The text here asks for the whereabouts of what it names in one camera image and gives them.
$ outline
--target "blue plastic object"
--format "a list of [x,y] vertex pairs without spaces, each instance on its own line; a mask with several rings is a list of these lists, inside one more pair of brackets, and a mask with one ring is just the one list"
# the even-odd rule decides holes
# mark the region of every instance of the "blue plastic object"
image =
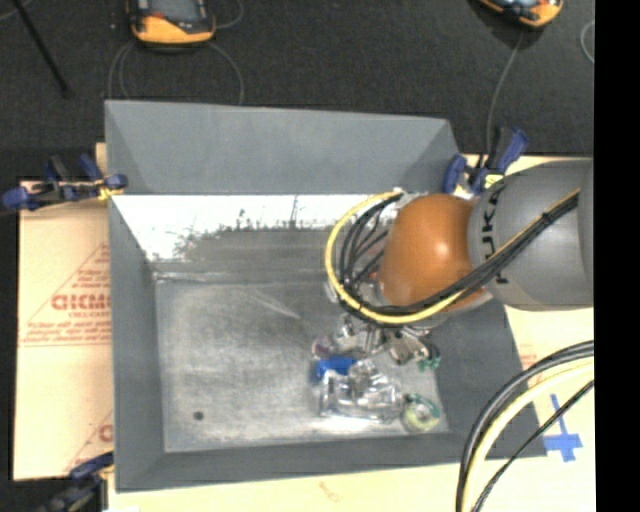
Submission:
[[2,194],[2,205],[7,210],[35,210],[39,207],[24,187],[12,188]]
[[72,181],[73,177],[60,157],[56,155],[51,157],[45,165],[45,179],[34,185],[32,192],[25,187],[8,190],[2,194],[3,206],[8,210],[33,211],[52,204],[98,197],[105,189],[122,190],[129,184],[129,180],[123,174],[114,174],[105,178],[96,163],[86,153],[82,153],[79,160],[89,182],[61,184]]
[[124,174],[113,174],[104,179],[104,186],[109,190],[120,190],[129,184],[129,179]]
[[471,196],[481,194],[489,174],[504,175],[509,166],[525,152],[529,138],[519,128],[501,128],[498,142],[487,161],[479,169],[467,165],[467,159],[456,154],[445,170],[442,191],[453,194],[458,187]]
[[98,181],[104,178],[102,171],[89,155],[82,153],[78,160],[80,162],[80,167],[82,167],[82,170],[91,181]]
[[461,154],[453,155],[449,166],[444,173],[444,185],[442,191],[445,194],[453,194],[463,178],[463,173],[467,167],[467,159]]
[[322,359],[316,362],[316,377],[321,379],[327,370],[335,370],[340,375],[347,375],[349,368],[356,362],[351,357],[332,357],[331,359]]
[[92,476],[97,471],[104,469],[113,464],[113,452],[108,452],[103,455],[88,460],[87,462],[80,464],[73,468],[69,473],[69,477],[72,480],[82,480]]

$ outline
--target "yellow cable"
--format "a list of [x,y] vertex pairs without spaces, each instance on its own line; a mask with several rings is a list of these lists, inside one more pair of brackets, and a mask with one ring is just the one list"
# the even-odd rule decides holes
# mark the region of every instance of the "yellow cable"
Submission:
[[338,220],[336,225],[331,230],[331,233],[329,234],[329,240],[327,241],[327,246],[324,253],[324,266],[327,272],[327,276],[329,278],[329,283],[331,283],[331,286],[336,291],[338,296],[348,306],[358,311],[359,313],[362,313],[367,318],[371,318],[372,320],[385,323],[385,324],[406,324],[406,323],[412,323],[412,322],[418,322],[420,320],[424,320],[425,318],[428,318],[434,313],[437,313],[438,311],[441,311],[444,308],[446,308],[449,304],[455,301],[463,293],[462,291],[455,293],[452,296],[448,297],[447,299],[431,306],[430,308],[424,309],[417,313],[402,315],[402,316],[392,316],[392,315],[384,315],[384,314],[376,313],[375,311],[368,309],[363,304],[358,302],[354,297],[349,295],[344,289],[344,287],[342,286],[342,284],[340,283],[340,281],[338,280],[338,277],[336,276],[335,270],[333,268],[333,248],[334,248],[336,239],[338,238],[338,234],[340,233],[340,230],[349,221],[351,216],[355,215],[358,211],[362,210],[363,208],[366,208],[370,204],[376,203],[378,201],[384,201],[385,199],[396,197],[398,195],[401,195],[402,193],[403,192],[399,192],[399,191],[383,192],[382,194],[371,196],[365,199],[364,201],[362,201],[361,203],[355,205],[353,208],[351,208],[345,215],[342,216],[340,220]]
[[473,509],[475,500],[471,501],[471,496],[477,496],[475,488],[477,485],[472,485],[473,477],[477,472],[477,468],[480,463],[486,458],[489,450],[495,443],[500,433],[504,430],[507,424],[515,418],[524,407],[535,400],[543,393],[547,393],[551,388],[561,384],[562,382],[575,378],[583,374],[590,374],[590,378],[594,375],[594,360],[587,363],[573,366],[567,370],[563,370],[554,375],[547,377],[540,381],[538,384],[522,393],[516,398],[509,406],[500,413],[500,415],[491,423],[491,425],[485,431],[482,440],[478,444],[478,448],[473,454],[473,457],[469,461],[469,469],[467,471],[467,482],[462,494],[462,511],[466,512]]
[[[570,199],[571,197],[575,196],[579,192],[580,192],[580,189],[573,190],[571,193],[563,197],[560,201],[556,202],[553,206],[548,208],[545,211],[545,213],[553,210],[560,203]],[[327,240],[325,253],[324,253],[324,266],[327,272],[329,283],[331,284],[332,288],[336,291],[340,299],[342,299],[342,301],[345,302],[349,307],[353,308],[355,311],[361,313],[367,318],[370,318],[371,320],[375,320],[376,322],[380,322],[384,324],[392,324],[392,325],[410,324],[410,323],[419,322],[421,320],[429,318],[430,316],[442,311],[447,306],[451,305],[453,302],[456,301],[458,297],[460,297],[460,295],[462,295],[466,291],[466,289],[464,289],[459,292],[456,292],[453,295],[450,295],[449,297],[447,297],[446,299],[443,299],[440,302],[434,304],[433,306],[423,309],[422,311],[418,311],[416,313],[410,313],[406,315],[393,316],[393,315],[385,315],[382,313],[377,313],[375,311],[372,311],[371,309],[365,307],[356,298],[349,295],[349,293],[347,293],[347,291],[344,289],[344,286],[342,286],[342,284],[338,280],[338,277],[336,276],[336,273],[335,273],[335,269],[333,268],[333,249],[334,249],[336,240],[338,239],[338,234],[340,233],[340,230],[342,230],[342,228],[345,226],[345,224],[349,221],[349,219],[353,215],[355,215],[358,211],[362,210],[363,208],[366,208],[367,206],[373,203],[384,201],[385,199],[396,197],[401,194],[403,194],[402,191],[383,192],[381,194],[376,194],[374,196],[368,197],[361,203],[352,207],[347,213],[345,213],[338,220],[336,225],[331,230],[331,233],[329,234],[329,239]],[[529,229],[531,225],[533,225],[538,220],[540,220],[541,217],[542,215],[538,216],[538,218],[536,218],[533,222],[531,222],[531,224],[521,229],[506,244],[504,244],[495,253],[493,253],[491,258],[487,259],[487,261],[490,261],[491,259],[495,258],[499,254],[504,252],[506,249],[508,249],[515,239],[517,239],[524,231]]]

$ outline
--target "black cable wire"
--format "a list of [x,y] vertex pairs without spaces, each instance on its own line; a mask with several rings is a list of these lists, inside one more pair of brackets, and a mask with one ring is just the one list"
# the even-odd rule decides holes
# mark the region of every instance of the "black cable wire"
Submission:
[[338,279],[342,283],[345,288],[349,287],[348,276],[346,275],[347,268],[347,253],[351,251],[351,246],[353,243],[353,238],[357,232],[361,232],[366,224],[370,221],[373,215],[378,213],[382,213],[387,206],[396,201],[399,201],[402,197],[402,194],[398,196],[393,196],[385,199],[379,203],[374,204],[368,210],[366,210],[363,214],[361,214],[356,221],[353,223],[351,228],[347,231],[344,241],[342,242],[342,248],[340,250],[340,255],[338,258]]
[[515,462],[515,460],[522,455],[522,453],[533,443],[536,439],[538,439],[542,434],[544,434],[549,428],[556,422],[558,419],[565,414],[571,407],[573,407],[578,401],[591,389],[595,386],[595,381],[591,380],[587,384],[585,384],[580,390],[578,390],[571,398],[569,398],[540,428],[538,428],[521,446],[518,450],[509,458],[509,460],[491,477],[487,485],[484,487],[476,503],[473,505],[471,509],[472,512],[480,512],[484,503],[486,502],[489,494],[498,483],[498,480],[502,477],[502,475],[509,469],[511,464]]
[[493,398],[487,403],[482,412],[478,415],[471,428],[460,459],[460,470],[458,474],[458,484],[456,488],[456,511],[462,510],[462,496],[467,483],[469,463],[475,454],[477,444],[495,418],[504,410],[515,396],[518,395],[521,386],[525,385],[529,379],[537,375],[561,366],[563,364],[593,357],[595,355],[595,343],[593,340],[572,345],[541,359],[528,369],[514,376]]
[[513,47],[513,50],[511,51],[511,55],[509,56],[509,60],[507,61],[507,64],[505,65],[505,67],[502,70],[502,73],[500,75],[500,78],[498,79],[498,83],[496,85],[496,88],[493,90],[493,95],[491,97],[491,103],[489,105],[489,111],[487,113],[487,124],[485,126],[485,153],[484,154],[480,153],[479,158],[478,158],[478,162],[476,163],[476,168],[482,167],[482,164],[484,163],[485,155],[489,155],[489,153],[491,152],[491,145],[492,145],[491,131],[493,130],[493,127],[492,127],[492,125],[493,125],[493,111],[496,108],[496,103],[498,101],[498,96],[500,95],[500,92],[502,90],[502,85],[504,84],[504,80],[507,77],[507,75],[509,74],[509,70],[511,69],[513,61],[516,58],[516,55],[520,51],[520,45],[522,44],[522,41],[524,40],[524,35],[525,35],[525,29],[522,29],[521,32],[520,32],[520,36],[518,37],[518,41],[516,42],[515,46]]
[[468,295],[474,293],[481,286],[488,283],[495,275],[497,275],[502,269],[504,269],[511,261],[513,261],[537,236],[540,235],[547,227],[553,224],[556,220],[562,217],[564,214],[569,211],[575,209],[578,205],[578,194],[575,193],[571,195],[569,198],[565,199],[558,205],[554,206],[552,209],[546,211],[541,215],[539,219],[537,219],[533,224],[531,224],[526,230],[524,230],[512,243],[508,248],[505,248],[499,254],[494,256],[493,258],[487,260],[487,262],[483,263],[479,267],[475,268],[465,277],[459,279],[449,287],[438,291],[437,293],[427,297],[419,302],[411,304],[409,306],[378,306],[375,304],[371,304],[368,301],[365,301],[362,297],[360,297],[357,293],[357,290],[349,288],[350,283],[347,282],[348,276],[346,276],[345,269],[346,268],[355,268],[355,262],[345,261],[346,253],[347,253],[347,245],[351,243],[351,238],[353,237],[354,231],[361,229],[363,223],[365,222],[363,219],[367,214],[374,211],[376,207],[380,207],[381,205],[385,205],[387,201],[378,203],[376,206],[370,208],[358,218],[358,220],[354,223],[352,228],[347,233],[345,238],[345,243],[342,247],[342,252],[340,255],[340,263],[339,263],[339,272],[340,277],[343,279],[343,285],[345,286],[345,290],[348,291],[360,304],[365,306],[371,311],[380,314],[386,314],[391,316],[402,316],[407,314],[413,314],[419,311],[422,311],[438,302],[441,302],[446,297],[450,297],[451,295],[463,291],[462,295],[460,295],[456,301],[460,301]]
[[[123,44],[118,49],[118,51],[116,52],[116,54],[114,55],[111,61],[111,64],[109,66],[109,72],[107,74],[107,86],[106,86],[107,88],[106,96],[108,99],[112,99],[114,97],[113,80],[116,72],[118,74],[118,86],[120,88],[120,92],[122,93],[125,99],[131,98],[129,91],[125,86],[125,81],[124,81],[124,62],[128,57],[129,53],[131,52],[134,44],[135,44],[134,41],[129,41]],[[222,58],[224,58],[229,63],[229,65],[235,72],[236,79],[238,80],[238,87],[239,87],[238,105],[242,105],[244,103],[244,98],[245,98],[245,86],[244,86],[244,79],[242,77],[242,72],[240,71],[240,68],[238,67],[236,62],[231,58],[231,56],[222,48],[220,48],[217,44],[213,42],[209,42],[208,46],[212,50],[219,53],[222,56]]]

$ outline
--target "black cable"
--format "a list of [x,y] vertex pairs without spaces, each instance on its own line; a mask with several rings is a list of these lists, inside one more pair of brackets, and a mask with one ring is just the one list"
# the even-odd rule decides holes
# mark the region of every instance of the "black cable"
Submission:
[[513,61],[516,58],[516,55],[520,51],[520,45],[522,44],[522,41],[524,40],[524,34],[525,34],[525,29],[522,29],[521,32],[520,32],[520,36],[518,37],[518,41],[516,42],[515,46],[513,47],[513,50],[511,51],[511,55],[509,56],[509,60],[507,61],[507,64],[505,65],[505,67],[502,70],[502,73],[500,75],[500,78],[498,79],[498,83],[496,85],[496,88],[493,90],[493,95],[491,97],[491,103],[489,105],[489,111],[487,113],[487,124],[485,126],[485,153],[484,154],[480,153],[479,158],[478,158],[478,162],[476,163],[476,168],[482,167],[482,164],[484,163],[485,155],[489,155],[491,153],[491,144],[492,144],[491,131],[493,129],[493,127],[492,127],[492,124],[493,124],[493,111],[495,110],[496,102],[498,101],[498,96],[500,95],[500,91],[502,90],[502,85],[504,84],[504,80],[507,77],[507,74],[509,73],[509,70],[511,69]]
[[382,210],[384,210],[390,204],[400,200],[401,197],[402,195],[393,196],[385,199],[384,201],[374,204],[372,207],[366,210],[363,214],[361,214],[353,223],[351,228],[349,228],[349,230],[347,231],[347,234],[342,243],[342,248],[340,250],[340,255],[338,258],[338,279],[343,284],[343,286],[345,287],[349,286],[349,283],[347,282],[347,275],[346,275],[347,253],[350,252],[353,237],[356,235],[357,232],[361,232],[364,229],[366,224],[372,218],[372,215],[376,215],[378,213],[381,214]]
[[585,384],[580,390],[578,390],[571,398],[569,398],[563,405],[560,407],[540,428],[538,428],[523,444],[518,448],[518,450],[509,458],[509,460],[491,477],[487,485],[483,489],[483,491],[478,496],[476,503],[473,505],[471,509],[472,512],[480,512],[482,506],[486,502],[489,494],[495,487],[498,480],[502,477],[502,475],[509,469],[509,466],[513,464],[513,462],[520,456],[522,453],[533,443],[536,439],[538,439],[542,434],[544,434],[549,428],[563,415],[565,414],[571,407],[573,407],[586,393],[588,393],[595,386],[595,381],[591,380],[587,384]]
[[47,63],[47,66],[49,67],[49,70],[51,71],[51,74],[55,78],[56,82],[58,82],[58,87],[60,89],[60,93],[62,97],[63,98],[71,97],[71,89],[69,88],[69,84],[67,84],[66,80],[62,76],[62,73],[60,73],[60,69],[58,68],[58,65],[56,64],[55,60],[53,60],[53,57],[49,53],[49,50],[44,44],[44,41],[40,37],[40,33],[38,32],[38,29],[34,25],[33,21],[31,21],[31,18],[29,17],[29,13],[25,9],[24,5],[22,4],[22,0],[13,0],[13,5],[16,6],[16,11],[18,12],[18,14],[20,14],[22,21],[27,27],[27,30],[31,35],[31,39],[33,39],[33,42],[38,47],[38,50],[40,51],[40,55],[42,55],[42,58]]
[[[124,83],[124,62],[126,60],[126,58],[128,57],[129,53],[131,52],[131,49],[134,46],[134,41],[129,41],[128,43],[123,44],[118,51],[116,52],[116,54],[114,55],[111,64],[109,66],[109,72],[107,74],[107,98],[111,99],[114,97],[114,91],[113,91],[113,79],[114,76],[117,72],[118,74],[118,85],[120,88],[120,92],[122,93],[123,97],[125,99],[130,99],[131,96],[129,95],[129,91],[127,90],[125,83]],[[245,86],[244,86],[244,79],[242,77],[242,72],[240,71],[240,68],[238,67],[238,65],[235,63],[235,61],[231,58],[231,56],[225,52],[222,48],[220,48],[217,44],[213,43],[213,42],[209,42],[208,46],[218,52],[231,66],[231,68],[234,70],[235,74],[236,74],[236,78],[238,80],[238,86],[239,86],[239,93],[238,93],[238,105],[242,105],[244,103],[244,98],[245,98]]]
[[[402,316],[407,314],[413,314],[424,310],[438,302],[441,302],[444,298],[450,297],[451,295],[463,291],[463,294],[457,298],[456,301],[460,301],[463,298],[467,297],[471,293],[478,290],[481,286],[489,282],[495,275],[497,275],[502,269],[504,269],[513,259],[515,259],[537,236],[540,235],[547,227],[549,227],[553,222],[558,220],[565,213],[575,209],[578,205],[578,194],[573,194],[569,198],[565,199],[558,205],[554,206],[551,210],[548,210],[542,214],[542,216],[537,219],[533,224],[531,224],[526,230],[524,230],[512,243],[509,247],[505,248],[499,254],[489,259],[487,262],[483,263],[479,267],[472,270],[465,277],[459,279],[449,287],[438,291],[437,293],[427,297],[419,302],[411,304],[409,306],[378,306],[375,304],[371,304],[362,297],[358,296],[355,293],[355,290],[351,290],[354,293],[352,294],[354,298],[358,300],[360,304],[365,306],[366,308],[380,314],[392,315],[392,316]],[[369,209],[365,215],[371,212],[373,208]],[[347,245],[347,241],[350,239],[350,235],[352,236],[352,230],[358,226],[360,227],[359,221],[364,217],[361,216],[354,226],[347,233],[347,238],[345,239],[345,245],[343,245],[343,251],[340,258],[340,273],[342,277],[344,277],[345,268],[349,268],[350,265],[355,266],[355,263],[352,262],[344,262],[343,255],[345,254],[345,249]]]
[[593,340],[572,345],[558,350],[553,354],[541,359],[528,369],[514,376],[493,398],[487,403],[482,412],[478,415],[472,426],[460,459],[460,470],[458,475],[458,485],[456,488],[456,510],[462,510],[462,496],[466,486],[469,463],[475,454],[477,443],[486,431],[488,425],[504,410],[504,408],[519,393],[520,387],[525,385],[529,379],[537,375],[556,368],[560,365],[592,357],[595,355],[595,344]]

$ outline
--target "transparent part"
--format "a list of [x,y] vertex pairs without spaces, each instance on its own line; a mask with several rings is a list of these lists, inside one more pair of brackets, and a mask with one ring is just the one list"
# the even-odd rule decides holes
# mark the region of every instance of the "transparent part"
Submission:
[[325,373],[320,395],[320,415],[343,415],[390,423],[404,408],[397,379],[382,374],[371,360],[358,361],[348,375]]

